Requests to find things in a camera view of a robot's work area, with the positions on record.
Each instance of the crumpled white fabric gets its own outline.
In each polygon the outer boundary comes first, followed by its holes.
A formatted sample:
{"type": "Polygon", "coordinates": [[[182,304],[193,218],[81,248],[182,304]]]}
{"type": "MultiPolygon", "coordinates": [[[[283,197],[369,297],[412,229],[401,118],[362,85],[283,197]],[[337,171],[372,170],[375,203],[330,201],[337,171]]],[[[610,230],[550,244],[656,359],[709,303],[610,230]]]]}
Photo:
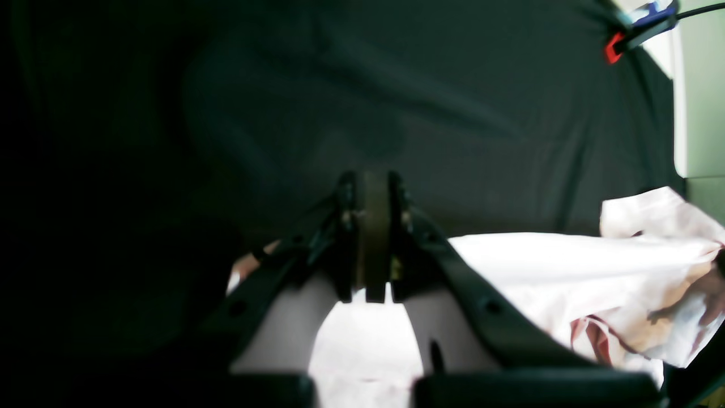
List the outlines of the crumpled white fabric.
{"type": "MultiPolygon", "coordinates": [[[[601,233],[449,241],[555,340],[595,361],[605,355],[615,368],[649,372],[661,384],[662,361],[686,367],[724,319],[720,313],[699,325],[704,295],[692,283],[711,270],[725,229],[663,188],[605,201],[601,233]]],[[[403,306],[364,303],[362,292],[339,303],[318,333],[309,371],[323,407],[406,407],[423,368],[403,306]]]]}

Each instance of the dark green fabric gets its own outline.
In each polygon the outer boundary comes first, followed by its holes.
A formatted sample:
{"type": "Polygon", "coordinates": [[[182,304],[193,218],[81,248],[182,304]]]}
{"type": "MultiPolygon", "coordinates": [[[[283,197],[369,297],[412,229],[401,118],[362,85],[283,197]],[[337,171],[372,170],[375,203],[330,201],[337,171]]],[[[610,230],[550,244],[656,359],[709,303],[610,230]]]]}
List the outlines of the dark green fabric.
{"type": "Polygon", "coordinates": [[[672,83],[608,65],[597,1],[14,0],[3,307],[14,349],[140,356],[342,171],[394,169],[450,235],[597,234],[669,185],[672,83]]]}

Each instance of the black cable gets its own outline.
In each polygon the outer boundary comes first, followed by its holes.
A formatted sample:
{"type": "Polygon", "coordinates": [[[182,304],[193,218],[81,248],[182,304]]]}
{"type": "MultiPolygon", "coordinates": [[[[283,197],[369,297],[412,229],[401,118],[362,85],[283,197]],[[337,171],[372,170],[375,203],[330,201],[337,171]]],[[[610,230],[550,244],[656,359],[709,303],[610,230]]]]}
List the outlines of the black cable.
{"type": "Polygon", "coordinates": [[[693,15],[699,15],[706,12],[711,12],[713,10],[717,9],[725,9],[725,3],[717,3],[713,4],[711,6],[705,6],[701,7],[699,9],[690,10],[688,12],[682,12],[676,15],[677,20],[682,20],[683,18],[692,17],[693,15]]]}

